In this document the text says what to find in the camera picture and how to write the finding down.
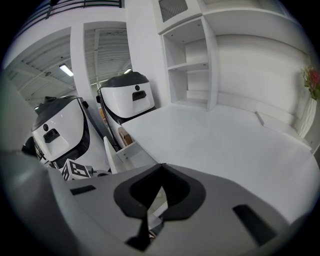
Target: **flower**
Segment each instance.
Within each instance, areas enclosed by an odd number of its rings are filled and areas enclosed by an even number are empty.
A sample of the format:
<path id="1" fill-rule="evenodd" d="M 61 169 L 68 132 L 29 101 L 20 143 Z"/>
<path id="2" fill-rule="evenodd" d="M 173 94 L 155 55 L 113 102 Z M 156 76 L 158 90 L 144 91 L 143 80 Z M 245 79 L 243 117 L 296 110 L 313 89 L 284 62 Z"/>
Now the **flower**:
<path id="1" fill-rule="evenodd" d="M 310 78 L 311 78 L 311 82 L 314 85 L 314 87 L 316 87 L 317 83 L 320 82 L 320 75 L 317 71 L 315 71 L 314 69 L 312 69 L 310 71 Z"/>

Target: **ceiling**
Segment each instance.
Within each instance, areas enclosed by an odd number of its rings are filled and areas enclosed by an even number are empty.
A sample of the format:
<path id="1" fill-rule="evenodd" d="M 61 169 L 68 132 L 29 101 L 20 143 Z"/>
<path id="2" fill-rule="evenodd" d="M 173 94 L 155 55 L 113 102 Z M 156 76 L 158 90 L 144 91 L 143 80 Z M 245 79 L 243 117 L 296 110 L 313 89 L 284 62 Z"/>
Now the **ceiling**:
<path id="1" fill-rule="evenodd" d="M 125 28 L 86 30 L 84 43 L 90 84 L 120 75 L 131 68 Z M 30 106 L 37 106 L 45 96 L 61 97 L 76 89 L 73 76 L 59 68 L 59 65 L 66 64 L 72 70 L 69 34 L 23 56 L 21 61 L 8 67 L 6 75 Z"/>

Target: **white countertop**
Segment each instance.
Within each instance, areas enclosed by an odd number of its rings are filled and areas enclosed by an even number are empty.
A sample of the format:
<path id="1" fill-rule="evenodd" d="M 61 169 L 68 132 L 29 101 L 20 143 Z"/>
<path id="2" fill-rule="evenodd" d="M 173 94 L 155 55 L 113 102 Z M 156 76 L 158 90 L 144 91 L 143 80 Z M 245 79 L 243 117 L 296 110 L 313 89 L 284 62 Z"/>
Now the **white countertop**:
<path id="1" fill-rule="evenodd" d="M 263 127 L 255 113 L 225 105 L 204 112 L 170 104 L 122 126 L 158 163 L 230 179 L 275 207 L 289 223 L 318 198 L 320 171 L 314 156 Z"/>

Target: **fluorescent light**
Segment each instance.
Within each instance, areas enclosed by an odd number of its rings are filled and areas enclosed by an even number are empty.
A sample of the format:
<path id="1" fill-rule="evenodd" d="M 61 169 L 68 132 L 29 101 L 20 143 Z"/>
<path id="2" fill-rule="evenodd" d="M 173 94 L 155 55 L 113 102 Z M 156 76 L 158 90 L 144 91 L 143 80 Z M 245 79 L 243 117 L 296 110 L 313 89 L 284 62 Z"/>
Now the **fluorescent light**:
<path id="1" fill-rule="evenodd" d="M 124 72 L 124 74 L 130 72 L 131 70 L 132 70 L 131 68 L 128 68 L 128 69 Z"/>
<path id="2" fill-rule="evenodd" d="M 74 75 L 74 73 L 71 72 L 71 70 L 66 66 L 66 64 L 60 65 L 59 68 L 70 77 Z"/>

